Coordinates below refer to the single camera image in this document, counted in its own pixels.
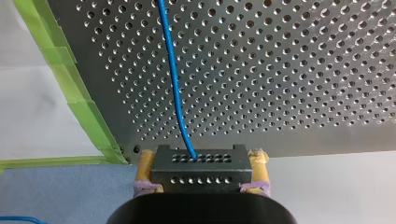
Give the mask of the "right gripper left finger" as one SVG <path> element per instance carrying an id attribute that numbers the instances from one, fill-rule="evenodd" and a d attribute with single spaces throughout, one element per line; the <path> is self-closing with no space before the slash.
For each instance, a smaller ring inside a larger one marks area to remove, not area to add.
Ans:
<path id="1" fill-rule="evenodd" d="M 134 196 L 151 193 L 163 193 L 163 186 L 151 182 L 151 167 L 155 159 L 155 152 L 149 149 L 142 151 L 140 162 L 134 181 Z"/>

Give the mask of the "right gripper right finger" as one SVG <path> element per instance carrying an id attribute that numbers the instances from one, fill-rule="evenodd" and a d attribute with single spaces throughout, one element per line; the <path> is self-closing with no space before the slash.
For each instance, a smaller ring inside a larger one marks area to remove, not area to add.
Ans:
<path id="1" fill-rule="evenodd" d="M 270 197 L 271 183 L 267 170 L 269 161 L 267 153 L 262 149 L 251 149 L 247 155 L 252 167 L 252 178 L 249 183 L 241 185 L 240 191 Z"/>

